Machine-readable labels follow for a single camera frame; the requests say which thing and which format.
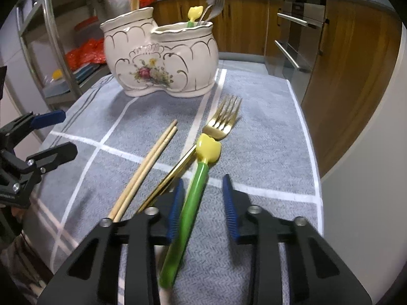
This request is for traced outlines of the green yellow tulip utensil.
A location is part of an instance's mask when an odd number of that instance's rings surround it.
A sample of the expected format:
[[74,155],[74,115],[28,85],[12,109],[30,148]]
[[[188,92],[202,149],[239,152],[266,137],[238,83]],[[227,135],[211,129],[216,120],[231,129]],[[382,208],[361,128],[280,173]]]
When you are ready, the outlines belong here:
[[197,170],[181,211],[179,232],[176,240],[170,245],[159,276],[159,285],[162,288],[171,288],[174,285],[177,272],[181,266],[183,255],[193,231],[193,226],[204,192],[204,186],[208,178],[209,164],[197,160]]
[[188,11],[188,23],[187,28],[193,28],[195,26],[195,21],[200,18],[203,13],[203,6],[190,7]]

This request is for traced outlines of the gold fork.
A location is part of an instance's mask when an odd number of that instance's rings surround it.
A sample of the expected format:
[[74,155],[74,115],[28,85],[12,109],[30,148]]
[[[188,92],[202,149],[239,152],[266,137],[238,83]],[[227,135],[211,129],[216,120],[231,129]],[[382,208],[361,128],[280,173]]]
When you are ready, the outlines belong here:
[[137,213],[144,211],[147,207],[169,188],[176,177],[181,176],[183,169],[189,164],[194,155],[199,161],[209,164],[219,159],[221,144],[220,140],[229,135],[234,127],[242,98],[238,96],[226,96],[212,118],[203,127],[202,134],[180,161],[170,170],[167,176],[156,186],[153,192],[144,200]]

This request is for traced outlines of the red plastic bag lower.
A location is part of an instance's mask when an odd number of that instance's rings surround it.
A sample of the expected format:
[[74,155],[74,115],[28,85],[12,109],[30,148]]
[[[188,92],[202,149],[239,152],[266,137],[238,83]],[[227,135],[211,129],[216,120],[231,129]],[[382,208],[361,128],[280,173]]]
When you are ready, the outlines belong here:
[[72,71],[78,70],[87,63],[106,64],[104,38],[87,40],[79,48],[69,51],[66,54],[66,61]]

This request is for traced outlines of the metal storage rack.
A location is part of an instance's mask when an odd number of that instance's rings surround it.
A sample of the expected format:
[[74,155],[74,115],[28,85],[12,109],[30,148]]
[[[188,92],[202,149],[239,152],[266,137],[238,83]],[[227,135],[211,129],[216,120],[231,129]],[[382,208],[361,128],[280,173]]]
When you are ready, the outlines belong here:
[[[100,19],[104,19],[106,14],[99,4],[101,1],[103,0],[37,0],[27,17],[24,17],[22,13],[21,4],[23,0],[18,0],[16,4],[17,30],[23,56],[42,99],[50,109],[75,102],[85,91],[109,73],[108,67],[102,65],[77,79],[69,68],[56,24],[57,16],[83,6],[88,6]],[[53,87],[46,85],[40,79],[40,75],[35,68],[33,58],[29,52],[26,37],[29,32],[40,25],[45,26],[52,55],[56,59],[57,67],[62,72],[62,78],[65,81],[65,84],[62,86],[57,85]]]

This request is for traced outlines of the white ceramic utensil holder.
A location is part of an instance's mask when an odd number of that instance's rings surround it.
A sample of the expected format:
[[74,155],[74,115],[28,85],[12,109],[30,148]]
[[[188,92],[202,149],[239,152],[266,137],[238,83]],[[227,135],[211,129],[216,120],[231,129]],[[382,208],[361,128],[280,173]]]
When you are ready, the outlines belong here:
[[157,25],[152,7],[127,12],[100,25],[110,72],[126,95],[163,91],[193,98],[214,86],[219,50],[211,22]]

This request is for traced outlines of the wooden lower cabinets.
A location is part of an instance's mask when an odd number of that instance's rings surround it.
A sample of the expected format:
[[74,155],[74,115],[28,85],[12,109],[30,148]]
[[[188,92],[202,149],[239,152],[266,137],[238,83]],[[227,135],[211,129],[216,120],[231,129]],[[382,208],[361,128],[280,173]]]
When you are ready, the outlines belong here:
[[257,59],[290,81],[327,174],[374,114],[396,66],[402,23],[356,0],[226,0],[214,19],[219,50]]

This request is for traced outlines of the silver spoon in holder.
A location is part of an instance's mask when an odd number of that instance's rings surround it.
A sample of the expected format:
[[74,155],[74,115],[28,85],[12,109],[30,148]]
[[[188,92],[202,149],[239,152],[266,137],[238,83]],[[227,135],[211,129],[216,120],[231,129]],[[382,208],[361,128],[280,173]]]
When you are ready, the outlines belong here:
[[217,1],[218,1],[218,0],[206,0],[207,6],[205,7],[205,9],[204,9],[202,15],[200,16],[197,25],[201,25],[201,24],[202,24],[202,21],[203,21],[203,19],[204,19],[204,16],[206,15],[207,11],[209,11],[209,9],[212,8],[212,7],[217,3]]

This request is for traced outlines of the silver fork in holder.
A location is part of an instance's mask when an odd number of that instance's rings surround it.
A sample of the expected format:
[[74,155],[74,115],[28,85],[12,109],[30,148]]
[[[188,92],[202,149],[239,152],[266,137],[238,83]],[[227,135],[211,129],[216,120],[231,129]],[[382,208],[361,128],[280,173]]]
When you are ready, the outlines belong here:
[[222,12],[222,10],[224,8],[224,3],[225,3],[225,0],[215,0],[214,6],[212,7],[212,9],[210,11],[209,16],[205,20],[206,23],[213,20],[215,17],[217,17]]

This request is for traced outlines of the built-in oven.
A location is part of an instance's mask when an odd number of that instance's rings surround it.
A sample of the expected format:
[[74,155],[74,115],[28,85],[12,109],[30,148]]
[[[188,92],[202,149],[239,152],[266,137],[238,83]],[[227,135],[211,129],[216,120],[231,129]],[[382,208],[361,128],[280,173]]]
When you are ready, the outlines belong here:
[[302,101],[319,53],[326,0],[271,0],[268,7],[266,68],[288,80]]

